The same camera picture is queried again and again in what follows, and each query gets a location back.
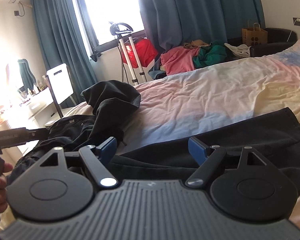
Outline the black jeans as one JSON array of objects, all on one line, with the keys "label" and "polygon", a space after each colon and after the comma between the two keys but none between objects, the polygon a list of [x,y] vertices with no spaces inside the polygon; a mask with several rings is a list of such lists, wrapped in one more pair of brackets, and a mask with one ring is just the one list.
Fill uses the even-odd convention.
[{"label": "black jeans", "polygon": [[75,152],[87,145],[96,145],[92,137],[96,118],[93,115],[73,115],[54,123],[46,139],[41,140],[28,154],[18,160],[7,184],[11,185],[22,173],[54,147],[62,147],[66,152]]}]

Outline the white dresser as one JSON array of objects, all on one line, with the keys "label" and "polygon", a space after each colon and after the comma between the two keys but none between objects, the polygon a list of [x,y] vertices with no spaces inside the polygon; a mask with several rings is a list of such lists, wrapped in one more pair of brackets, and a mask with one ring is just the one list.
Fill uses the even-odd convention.
[{"label": "white dresser", "polygon": [[25,127],[37,129],[45,127],[51,118],[58,118],[49,89],[29,98],[21,105],[8,108],[0,115],[0,131]]}]

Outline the pastel bed sheet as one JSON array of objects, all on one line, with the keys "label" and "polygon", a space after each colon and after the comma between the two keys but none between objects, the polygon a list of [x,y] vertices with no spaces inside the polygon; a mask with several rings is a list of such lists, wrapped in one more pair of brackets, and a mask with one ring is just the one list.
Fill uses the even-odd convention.
[{"label": "pastel bed sheet", "polygon": [[[141,104],[124,126],[119,155],[138,157],[151,146],[226,128],[224,146],[238,142],[234,127],[300,187],[300,40],[263,57],[216,64],[138,85]],[[300,227],[300,194],[290,217]]]}]

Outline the teal cloth on mirror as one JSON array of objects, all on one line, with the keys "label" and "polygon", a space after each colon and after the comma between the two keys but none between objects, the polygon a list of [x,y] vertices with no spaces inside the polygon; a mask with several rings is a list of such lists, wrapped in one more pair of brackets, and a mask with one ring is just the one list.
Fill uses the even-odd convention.
[{"label": "teal cloth on mirror", "polygon": [[33,90],[36,84],[36,78],[30,70],[29,62],[27,59],[18,60],[19,71],[25,90]]}]

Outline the white chair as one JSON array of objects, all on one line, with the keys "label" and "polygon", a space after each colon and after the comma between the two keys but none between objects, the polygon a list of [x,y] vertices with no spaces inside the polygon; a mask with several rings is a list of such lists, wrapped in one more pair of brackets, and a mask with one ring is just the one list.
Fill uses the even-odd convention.
[{"label": "white chair", "polygon": [[62,102],[70,98],[72,103],[75,106],[77,105],[72,97],[74,90],[71,84],[67,65],[63,63],[48,70],[44,76],[44,80],[49,88],[57,113],[60,118],[63,118],[63,110],[60,107]]}]

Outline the pink garment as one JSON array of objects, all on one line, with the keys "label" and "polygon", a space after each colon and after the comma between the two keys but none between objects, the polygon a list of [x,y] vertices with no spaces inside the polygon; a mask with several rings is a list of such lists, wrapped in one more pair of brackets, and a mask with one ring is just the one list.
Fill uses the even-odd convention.
[{"label": "pink garment", "polygon": [[197,56],[200,48],[187,49],[178,46],[160,55],[161,65],[166,75],[174,75],[194,70],[193,57]]}]

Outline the green garment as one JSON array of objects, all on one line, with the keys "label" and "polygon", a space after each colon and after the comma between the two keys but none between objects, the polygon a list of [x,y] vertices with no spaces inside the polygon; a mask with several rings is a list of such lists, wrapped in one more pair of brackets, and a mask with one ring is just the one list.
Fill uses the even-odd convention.
[{"label": "green garment", "polygon": [[226,58],[227,51],[224,42],[215,40],[210,45],[201,47],[198,55],[194,56],[192,61],[194,68],[200,69],[222,63]]}]

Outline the white cloth on chair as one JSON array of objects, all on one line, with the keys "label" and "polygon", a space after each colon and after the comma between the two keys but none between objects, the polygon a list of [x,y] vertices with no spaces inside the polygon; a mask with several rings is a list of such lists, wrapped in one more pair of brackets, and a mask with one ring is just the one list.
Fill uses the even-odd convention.
[{"label": "white cloth on chair", "polygon": [[224,45],[237,57],[241,57],[241,58],[250,57],[250,47],[247,46],[246,44],[241,44],[237,47],[232,46],[228,43],[224,43]]}]

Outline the tan garment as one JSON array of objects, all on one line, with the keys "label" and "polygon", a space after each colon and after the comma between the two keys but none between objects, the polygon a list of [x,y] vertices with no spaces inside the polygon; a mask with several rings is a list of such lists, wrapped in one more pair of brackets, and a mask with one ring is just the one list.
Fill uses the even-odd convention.
[{"label": "tan garment", "polygon": [[202,40],[194,40],[191,42],[185,42],[183,44],[183,47],[186,49],[196,49],[196,48],[200,48],[200,47],[208,47],[210,44],[206,43]]}]

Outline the red garment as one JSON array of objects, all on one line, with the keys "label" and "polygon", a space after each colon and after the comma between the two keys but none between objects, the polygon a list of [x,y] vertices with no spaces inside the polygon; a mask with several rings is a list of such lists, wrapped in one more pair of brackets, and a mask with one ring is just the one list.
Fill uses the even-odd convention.
[{"label": "red garment", "polygon": [[[133,38],[136,52],[138,54],[141,66],[143,68],[148,67],[148,65],[156,58],[158,55],[157,50],[154,48],[153,44],[147,38],[139,37]],[[138,64],[135,59],[134,52],[129,41],[125,42],[126,50],[132,64],[133,68],[138,68]]]}]

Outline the teal curtain left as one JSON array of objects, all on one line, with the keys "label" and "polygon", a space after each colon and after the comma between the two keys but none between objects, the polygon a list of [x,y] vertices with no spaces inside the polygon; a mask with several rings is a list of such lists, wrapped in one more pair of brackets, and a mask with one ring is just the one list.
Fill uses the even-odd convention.
[{"label": "teal curtain left", "polygon": [[66,64],[74,90],[74,100],[97,83],[84,46],[72,0],[31,0],[33,20],[45,68]]}]

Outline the teal curtain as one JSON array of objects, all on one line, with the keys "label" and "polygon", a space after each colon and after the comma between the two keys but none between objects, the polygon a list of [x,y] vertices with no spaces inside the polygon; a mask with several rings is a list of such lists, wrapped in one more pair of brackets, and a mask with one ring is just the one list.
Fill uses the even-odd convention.
[{"label": "teal curtain", "polygon": [[97,83],[84,46],[72,0],[31,0],[33,20],[45,68],[66,64],[74,90],[74,100]]},{"label": "teal curtain", "polygon": [[147,38],[163,53],[185,42],[239,38],[248,23],[265,26],[261,0],[139,0]]}]

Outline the brown paper bag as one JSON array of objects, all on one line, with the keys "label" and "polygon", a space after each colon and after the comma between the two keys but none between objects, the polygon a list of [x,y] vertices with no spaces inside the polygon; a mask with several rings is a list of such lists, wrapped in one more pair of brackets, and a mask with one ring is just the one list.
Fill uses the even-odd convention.
[{"label": "brown paper bag", "polygon": [[268,43],[268,32],[259,23],[252,27],[242,28],[242,41],[247,46],[259,46]]}]

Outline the teal curtain right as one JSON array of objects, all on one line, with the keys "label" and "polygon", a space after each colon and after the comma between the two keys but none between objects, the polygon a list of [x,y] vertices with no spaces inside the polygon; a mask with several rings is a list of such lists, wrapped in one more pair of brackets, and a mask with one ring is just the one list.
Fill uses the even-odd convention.
[{"label": "teal curtain right", "polygon": [[185,42],[239,38],[248,23],[265,26],[261,0],[139,0],[147,38],[163,53]]}]

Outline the wall socket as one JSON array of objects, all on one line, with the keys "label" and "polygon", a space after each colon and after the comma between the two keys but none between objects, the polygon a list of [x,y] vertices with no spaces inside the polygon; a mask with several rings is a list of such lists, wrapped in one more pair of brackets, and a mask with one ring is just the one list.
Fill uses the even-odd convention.
[{"label": "wall socket", "polygon": [[300,17],[293,18],[293,25],[300,26]]}]

